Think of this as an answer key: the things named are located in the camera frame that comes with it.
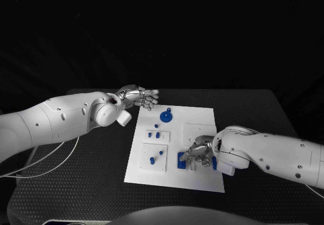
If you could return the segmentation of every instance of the cable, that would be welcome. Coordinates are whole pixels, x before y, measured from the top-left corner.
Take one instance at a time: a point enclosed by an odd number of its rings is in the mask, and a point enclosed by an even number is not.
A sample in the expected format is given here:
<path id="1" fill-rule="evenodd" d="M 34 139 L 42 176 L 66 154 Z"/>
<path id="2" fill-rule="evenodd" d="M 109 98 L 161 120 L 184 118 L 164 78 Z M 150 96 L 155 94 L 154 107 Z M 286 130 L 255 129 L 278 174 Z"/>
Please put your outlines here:
<path id="1" fill-rule="evenodd" d="M 305 186 L 314 191 L 314 189 L 305 184 Z M 314 191 L 315 192 L 315 191 Z M 315 192 L 315 194 L 318 194 L 317 192 Z M 320 195 L 320 194 L 318 194 Z M 322 195 L 320 195 L 321 196 L 321 198 L 324 198 L 322 197 Z"/>
<path id="2" fill-rule="evenodd" d="M 6 177 L 7 175 L 10 175 L 10 174 L 13 174 L 13 173 L 16 173 L 16 172 L 19 172 L 19 171 L 21 171 L 21 170 L 24 170 L 24 169 L 27 169 L 30 166 L 33 166 L 34 164 L 37 164 L 42 160 L 44 160 L 55 152 L 56 152 L 56 150 L 59 149 L 59 147 L 62 146 L 62 144 L 63 144 L 65 142 L 62 142 L 60 143 L 60 145 L 57 146 L 57 148 L 42 158 L 42 159 L 39 159 L 34 163 L 32 163 L 30 165 L 27 165 L 26 167 L 23 167 L 21 169 L 19 169 L 19 170 L 14 170 L 13 172 L 8 172 L 7 174 L 4 174 L 4 175 L 1 175 L 0 176 L 0 178 L 1 177 Z"/>
<path id="3" fill-rule="evenodd" d="M 65 158 L 63 162 L 62 162 L 52 170 L 49 170 L 47 172 L 44 172 L 44 173 L 42 173 L 42 174 L 39 174 L 39 175 L 36 175 L 36 176 L 30 176 L 30 177 L 19 177 L 19 176 L 6 176 L 6 177 L 11 177 L 11 178 L 33 178 L 33 177 L 43 176 L 44 174 L 47 174 L 49 172 L 52 172 L 52 171 L 53 171 L 53 170 L 65 163 L 65 161 L 69 159 L 69 156 L 72 155 L 73 150 L 75 150 L 75 148 L 76 148 L 78 141 L 79 141 L 79 137 L 78 137 L 78 140 L 76 140 L 76 143 L 75 143 L 75 147 L 73 147 L 73 149 L 72 149 L 72 151 L 70 151 L 68 157 Z"/>

